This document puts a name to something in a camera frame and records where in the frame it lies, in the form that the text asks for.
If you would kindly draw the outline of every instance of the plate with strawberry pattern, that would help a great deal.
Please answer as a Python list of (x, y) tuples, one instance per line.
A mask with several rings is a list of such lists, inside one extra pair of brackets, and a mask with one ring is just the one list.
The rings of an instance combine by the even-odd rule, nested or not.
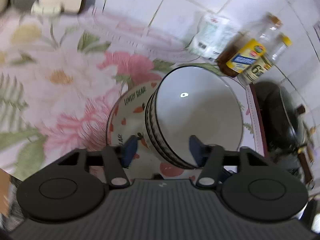
[(128, 169), (130, 181), (150, 179), (160, 173), (164, 177), (180, 176), (184, 170), (161, 161), (149, 150), (143, 134), (144, 109), (148, 99), (158, 87), (159, 80), (143, 83), (127, 91), (114, 105), (107, 125), (107, 142), (122, 145), (131, 135), (138, 137), (138, 149)]

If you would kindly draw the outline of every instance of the pan handle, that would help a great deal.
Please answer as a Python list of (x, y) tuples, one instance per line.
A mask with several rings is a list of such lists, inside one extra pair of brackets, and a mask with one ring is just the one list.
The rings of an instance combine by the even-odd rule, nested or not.
[(300, 161), (301, 167), (303, 169), (304, 172), (304, 183), (307, 185), (308, 189), (312, 189), (313, 188), (313, 175), (311, 173), (309, 164), (307, 162), (306, 156), (303, 152), (303, 149), (299, 149), (298, 150), (298, 159)]

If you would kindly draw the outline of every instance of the yellow bottle cap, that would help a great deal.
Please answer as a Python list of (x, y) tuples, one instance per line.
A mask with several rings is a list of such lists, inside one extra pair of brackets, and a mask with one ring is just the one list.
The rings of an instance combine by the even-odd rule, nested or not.
[(282, 36), (282, 42), (283, 42), (287, 47), (289, 47), (289, 46), (292, 45), (292, 42), (291, 42), (290, 38), (289, 38), (288, 36), (285, 36), (285, 35)]

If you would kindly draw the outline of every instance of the clear bottle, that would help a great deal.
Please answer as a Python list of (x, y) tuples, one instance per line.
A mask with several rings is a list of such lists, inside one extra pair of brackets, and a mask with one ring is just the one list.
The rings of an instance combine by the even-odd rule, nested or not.
[(282, 22), (276, 16), (269, 15), (266, 22), (258, 25), (258, 31), (252, 30), (219, 55), (217, 63), (220, 70), (230, 77), (236, 77), (272, 48), (281, 26)]
[(244, 70), (239, 76), (239, 81), (244, 85), (249, 85), (257, 80), (263, 73), (267, 72), (279, 59), (279, 56), (291, 46), (291, 40), (288, 36), (280, 34), (276, 39), (276, 44), (270, 52), (261, 56), (254, 64)]

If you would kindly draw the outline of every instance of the frying pan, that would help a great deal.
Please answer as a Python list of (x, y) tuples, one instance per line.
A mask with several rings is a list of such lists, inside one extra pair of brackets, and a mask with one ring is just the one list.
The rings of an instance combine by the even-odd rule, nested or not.
[(299, 115), (305, 113), (301, 105), (293, 107), (290, 94), (283, 87), (274, 89), (265, 99), (263, 125), (270, 150), (282, 149), (280, 155), (297, 155), (305, 175), (305, 184), (312, 187), (313, 176), (303, 152), (304, 126)]

